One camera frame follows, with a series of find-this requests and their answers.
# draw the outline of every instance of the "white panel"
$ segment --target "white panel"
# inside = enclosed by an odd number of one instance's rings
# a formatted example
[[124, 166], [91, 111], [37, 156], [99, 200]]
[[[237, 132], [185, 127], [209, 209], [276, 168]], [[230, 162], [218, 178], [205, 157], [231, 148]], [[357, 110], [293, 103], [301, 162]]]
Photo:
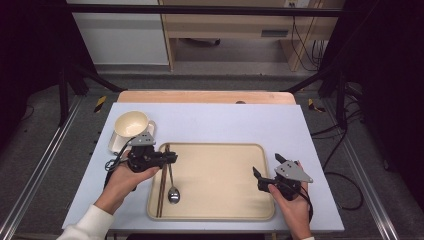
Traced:
[[[68, 0], [85, 4], [157, 5], [156, 0]], [[74, 13], [94, 64], [168, 65], [159, 14]]]

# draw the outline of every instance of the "sleeve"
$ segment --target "sleeve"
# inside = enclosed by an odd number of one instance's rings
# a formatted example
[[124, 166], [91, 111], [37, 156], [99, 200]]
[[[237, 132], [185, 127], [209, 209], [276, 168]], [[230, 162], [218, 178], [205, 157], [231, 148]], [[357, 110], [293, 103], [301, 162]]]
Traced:
[[78, 223], [66, 226], [58, 239], [104, 239], [113, 220], [112, 215], [91, 205]]

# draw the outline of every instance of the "wooden cabinet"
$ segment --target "wooden cabinet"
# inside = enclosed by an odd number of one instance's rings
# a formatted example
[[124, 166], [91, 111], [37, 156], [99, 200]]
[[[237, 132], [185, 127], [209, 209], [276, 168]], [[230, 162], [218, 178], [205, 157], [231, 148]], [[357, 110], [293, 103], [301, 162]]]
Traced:
[[[243, 7], [284, 7], [286, 0], [159, 0], [162, 5], [192, 6], [243, 6]], [[344, 0], [309, 0], [308, 8], [342, 8]], [[275, 38], [280, 40], [290, 69], [296, 71], [299, 56], [304, 54], [303, 42], [308, 40], [328, 40], [337, 18], [295, 17], [296, 28], [293, 34], [293, 17], [287, 16], [235, 16], [235, 15], [162, 15], [167, 42], [170, 67], [175, 61], [175, 47], [178, 38]]]

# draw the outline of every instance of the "left hand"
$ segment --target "left hand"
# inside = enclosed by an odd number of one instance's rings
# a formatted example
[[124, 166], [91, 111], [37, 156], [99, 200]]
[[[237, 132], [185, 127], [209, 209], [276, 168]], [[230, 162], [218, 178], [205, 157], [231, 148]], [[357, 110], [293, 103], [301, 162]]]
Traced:
[[144, 172], [134, 173], [126, 162], [119, 164], [94, 205], [113, 215], [139, 183], [153, 177], [158, 171], [159, 167], [152, 167]]

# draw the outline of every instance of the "metal spoon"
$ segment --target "metal spoon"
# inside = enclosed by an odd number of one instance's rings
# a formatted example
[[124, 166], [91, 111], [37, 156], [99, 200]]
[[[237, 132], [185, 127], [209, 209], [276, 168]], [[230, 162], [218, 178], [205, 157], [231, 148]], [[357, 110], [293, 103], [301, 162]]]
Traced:
[[168, 164], [169, 176], [171, 177], [171, 188], [168, 191], [168, 200], [171, 204], [176, 204], [180, 201], [180, 191], [174, 187], [174, 179], [172, 178], [172, 167]]

